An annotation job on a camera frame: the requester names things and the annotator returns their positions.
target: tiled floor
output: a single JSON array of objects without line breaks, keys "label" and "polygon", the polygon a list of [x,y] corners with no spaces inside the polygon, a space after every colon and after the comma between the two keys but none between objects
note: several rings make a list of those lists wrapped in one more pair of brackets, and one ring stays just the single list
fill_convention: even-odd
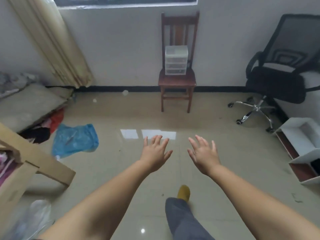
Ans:
[{"label": "tiled floor", "polygon": [[[61,217],[138,160],[144,136],[163,134],[171,139],[167,149],[173,149],[173,154],[141,184],[112,239],[171,239],[165,200],[176,196],[181,184],[190,187],[194,215],[214,238],[254,239],[222,190],[189,158],[188,137],[198,134],[216,142],[223,165],[320,226],[318,187],[300,185],[288,165],[285,149],[265,132],[267,121],[253,116],[241,126],[235,123],[249,108],[240,104],[228,108],[227,104],[246,97],[248,94],[242,93],[195,93],[191,113],[187,114],[187,102],[175,100],[165,101],[161,113],[159,93],[78,94],[76,103],[67,107],[63,122],[69,126],[92,123],[100,141],[98,149],[62,160],[76,171],[65,192],[58,183],[36,175],[19,207],[45,196],[52,201],[52,217]],[[53,138],[41,145],[48,153]]]}]

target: window sill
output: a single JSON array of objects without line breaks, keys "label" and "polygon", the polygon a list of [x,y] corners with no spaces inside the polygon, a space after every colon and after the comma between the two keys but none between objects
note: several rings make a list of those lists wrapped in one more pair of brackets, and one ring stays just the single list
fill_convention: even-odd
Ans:
[{"label": "window sill", "polygon": [[148,3],[148,4],[122,4],[122,5],[86,5],[86,6],[66,6],[58,7],[59,10],[74,10],[74,9],[113,9],[113,8],[140,8],[140,7],[179,7],[179,6],[196,6],[195,2],[170,2],[170,3]]}]

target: blue plastic bag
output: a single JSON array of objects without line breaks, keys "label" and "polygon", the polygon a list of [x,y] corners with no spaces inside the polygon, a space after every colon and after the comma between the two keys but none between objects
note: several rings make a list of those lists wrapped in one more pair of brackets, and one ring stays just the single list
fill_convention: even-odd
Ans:
[{"label": "blue plastic bag", "polygon": [[60,124],[53,141],[53,156],[67,157],[76,152],[94,151],[99,145],[97,133],[92,124],[69,127]]}]

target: yellow curtain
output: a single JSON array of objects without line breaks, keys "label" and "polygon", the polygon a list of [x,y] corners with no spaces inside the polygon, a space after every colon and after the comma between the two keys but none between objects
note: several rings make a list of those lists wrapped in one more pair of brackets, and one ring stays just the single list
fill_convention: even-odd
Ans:
[{"label": "yellow curtain", "polygon": [[92,73],[54,0],[8,0],[22,26],[62,85],[90,86]]}]

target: gray pants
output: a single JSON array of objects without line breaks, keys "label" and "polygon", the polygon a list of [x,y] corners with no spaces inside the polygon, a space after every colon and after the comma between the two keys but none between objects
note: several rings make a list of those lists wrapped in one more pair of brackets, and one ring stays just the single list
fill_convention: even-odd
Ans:
[{"label": "gray pants", "polygon": [[195,219],[184,200],[168,198],[165,202],[165,214],[173,240],[214,240]]}]

